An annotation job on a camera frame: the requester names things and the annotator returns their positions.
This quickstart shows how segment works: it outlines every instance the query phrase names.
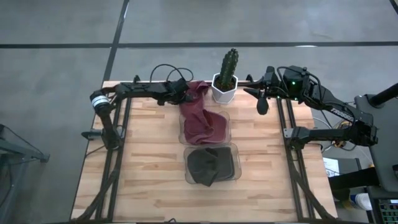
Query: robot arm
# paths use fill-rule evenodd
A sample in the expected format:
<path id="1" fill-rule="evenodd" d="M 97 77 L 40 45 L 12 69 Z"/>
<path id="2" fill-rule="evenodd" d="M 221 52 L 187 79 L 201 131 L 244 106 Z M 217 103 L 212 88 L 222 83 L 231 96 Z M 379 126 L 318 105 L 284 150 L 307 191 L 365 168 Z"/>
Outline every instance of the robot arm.
<path id="1" fill-rule="evenodd" d="M 175 82 L 138 83 L 123 82 L 113 87 L 105 87 L 94 91 L 90 95 L 91 104 L 95 113 L 101 119 L 104 126 L 101 137 L 107 149 L 117 149 L 121 145 L 121 137 L 115 125 L 112 124 L 110 114 L 116 108 L 116 104 L 126 98 L 151 97 L 157 100 L 157 104 L 163 106 L 165 102 L 177 105 L 191 101 L 186 94 L 189 89 L 185 79 Z"/>
<path id="2" fill-rule="evenodd" d="M 279 72 L 285 69 L 282 76 Z M 341 100 L 321 86 L 319 79 L 307 71 L 307 68 L 296 66 L 279 67 L 277 74 L 274 67 L 267 67 L 266 74 L 256 82 L 248 82 L 244 91 L 258 99 L 257 111 L 266 114 L 267 98 L 282 98 L 305 103 L 316 110 L 327 110 L 352 123 L 345 129 L 307 129 L 297 127 L 284 130 L 285 137 L 292 148 L 303 148 L 309 141 L 351 141 L 360 146 L 377 144 L 376 131 L 371 114 L 364 113 Z"/>

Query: white hexagonal planter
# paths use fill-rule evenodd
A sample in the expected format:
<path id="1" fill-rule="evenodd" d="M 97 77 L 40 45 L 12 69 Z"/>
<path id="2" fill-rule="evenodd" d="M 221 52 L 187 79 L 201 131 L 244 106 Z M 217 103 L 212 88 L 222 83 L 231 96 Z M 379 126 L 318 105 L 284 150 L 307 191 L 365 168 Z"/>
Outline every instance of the white hexagonal planter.
<path id="1" fill-rule="evenodd" d="M 223 92 L 214 86 L 214 82 L 219 75 L 219 73 L 214 74 L 213 81 L 211 82 L 211 91 L 213 92 L 213 98 L 217 103 L 228 104 L 232 101 L 235 96 L 236 89 L 238 89 L 238 78 L 233 75 L 232 77 L 235 79 L 235 88 L 233 90 Z"/>

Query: red cloth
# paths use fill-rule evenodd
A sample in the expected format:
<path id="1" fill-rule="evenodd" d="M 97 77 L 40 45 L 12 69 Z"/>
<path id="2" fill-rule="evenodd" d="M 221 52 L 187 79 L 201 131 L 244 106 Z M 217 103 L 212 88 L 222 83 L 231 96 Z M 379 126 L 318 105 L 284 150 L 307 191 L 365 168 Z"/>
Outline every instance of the red cloth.
<path id="1" fill-rule="evenodd" d="M 192 102 L 180 104 L 185 117 L 184 135 L 190 144 L 216 144 L 225 140 L 227 120 L 222 115 L 204 109 L 204 96 L 208 85 L 204 81 L 188 83 L 187 94 Z"/>

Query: gray floor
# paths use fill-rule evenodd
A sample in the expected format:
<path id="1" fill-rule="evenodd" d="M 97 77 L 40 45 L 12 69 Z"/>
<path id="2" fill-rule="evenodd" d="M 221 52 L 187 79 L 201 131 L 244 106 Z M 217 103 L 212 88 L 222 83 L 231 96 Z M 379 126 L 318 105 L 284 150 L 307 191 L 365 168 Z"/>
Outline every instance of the gray floor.
<path id="1" fill-rule="evenodd" d="M 123 0 L 0 1 L 0 44 L 111 43 Z M 398 40 L 398 15 L 388 0 L 131 0 L 120 42 L 256 42 Z M 148 79 L 160 63 L 219 72 L 228 49 L 119 49 L 111 80 Z M 302 65 L 336 97 L 352 101 L 398 82 L 398 47 L 241 48 L 236 74 L 259 78 L 268 65 Z M 31 163 L 13 223 L 69 218 L 93 120 L 88 96 L 100 87 L 109 49 L 0 49 L 0 123 L 51 154 Z M 169 70 L 159 69 L 155 80 Z M 314 117 L 322 118 L 318 111 Z M 339 119 L 327 114 L 332 124 Z M 318 127 L 324 125 L 316 121 Z M 366 148 L 330 149 L 358 157 Z M 344 220 L 366 221 L 339 209 Z"/>

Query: wood grain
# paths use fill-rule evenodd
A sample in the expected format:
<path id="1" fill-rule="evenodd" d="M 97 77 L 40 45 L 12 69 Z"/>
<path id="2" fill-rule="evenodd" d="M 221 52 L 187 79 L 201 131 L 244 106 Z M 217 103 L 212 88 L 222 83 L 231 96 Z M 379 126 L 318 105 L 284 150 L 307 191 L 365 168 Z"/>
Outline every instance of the wood grain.
<path id="1" fill-rule="evenodd" d="M 104 82 L 104 86 L 117 83 Z M 153 99 L 135 98 L 130 109 L 114 221 L 163 222 L 171 218 L 179 222 L 296 221 L 276 101 L 269 100 L 269 111 L 261 116 L 256 111 L 256 99 L 241 89 L 228 105 L 216 104 L 211 92 L 205 99 L 208 110 L 226 111 L 231 117 L 232 142 L 239 150 L 241 178 L 214 183 L 211 187 L 187 183 L 185 146 L 178 141 L 178 106 L 157 106 Z M 293 107 L 297 125 L 312 128 L 310 108 L 296 102 Z M 98 118 L 94 128 L 101 128 Z M 100 140 L 91 142 L 88 152 L 101 145 Z M 336 216 L 319 147 L 307 146 L 303 156 L 312 192 Z M 105 157 L 103 149 L 85 160 L 72 218 L 79 216 L 98 193 Z M 300 198 L 307 212 L 302 194 Z"/>

